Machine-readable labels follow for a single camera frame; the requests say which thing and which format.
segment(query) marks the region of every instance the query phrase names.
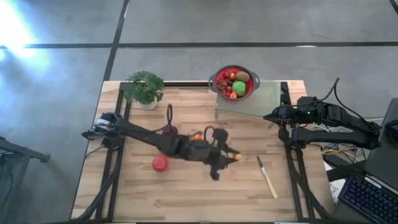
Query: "concrete floor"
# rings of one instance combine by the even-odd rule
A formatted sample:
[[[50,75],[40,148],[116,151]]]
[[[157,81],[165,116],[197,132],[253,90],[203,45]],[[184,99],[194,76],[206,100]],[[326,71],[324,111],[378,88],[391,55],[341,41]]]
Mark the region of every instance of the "concrete floor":
[[[16,49],[21,44],[112,43],[123,0],[0,1],[0,136],[51,153],[32,161],[10,223],[68,220],[110,48]],[[130,0],[122,43],[398,41],[388,0]],[[384,116],[398,96],[398,47],[119,49],[110,80],[149,70],[204,80],[227,64],[262,78],[303,79],[323,96]]]

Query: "potted plant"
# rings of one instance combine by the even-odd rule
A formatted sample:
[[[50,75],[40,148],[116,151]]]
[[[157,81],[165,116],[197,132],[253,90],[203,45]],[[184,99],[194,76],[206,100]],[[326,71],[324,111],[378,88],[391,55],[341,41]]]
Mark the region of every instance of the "potted plant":
[[[163,79],[146,71],[136,72],[127,79],[129,85],[124,89],[124,97],[127,102],[135,99],[144,110],[153,110],[162,100],[164,89]]]

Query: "green leaves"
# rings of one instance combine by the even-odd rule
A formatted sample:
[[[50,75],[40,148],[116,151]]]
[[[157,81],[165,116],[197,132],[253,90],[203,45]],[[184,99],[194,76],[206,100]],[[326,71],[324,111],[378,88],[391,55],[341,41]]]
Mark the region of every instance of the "green leaves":
[[[128,86],[124,90],[124,98],[130,102],[132,99],[142,104],[148,105],[155,100],[162,100],[163,93],[157,91],[164,90],[163,79],[155,74],[146,71],[136,72],[129,76]]]

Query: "white pot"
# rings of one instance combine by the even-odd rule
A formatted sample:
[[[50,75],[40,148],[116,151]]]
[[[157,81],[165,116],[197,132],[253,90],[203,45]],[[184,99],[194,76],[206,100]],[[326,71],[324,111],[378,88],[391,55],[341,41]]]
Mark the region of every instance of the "white pot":
[[[155,97],[155,100],[152,103],[148,104],[148,105],[143,105],[140,102],[138,102],[138,103],[141,105],[141,108],[143,110],[153,110],[157,106],[157,98]]]

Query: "sunlight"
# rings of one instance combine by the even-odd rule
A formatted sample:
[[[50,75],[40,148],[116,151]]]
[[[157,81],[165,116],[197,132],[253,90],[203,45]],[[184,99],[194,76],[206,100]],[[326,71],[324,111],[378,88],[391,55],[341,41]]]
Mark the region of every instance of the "sunlight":
[[[0,0],[0,45],[6,46],[19,57],[31,57],[33,49],[21,49],[25,44],[33,43],[33,38],[19,19],[12,2]]]

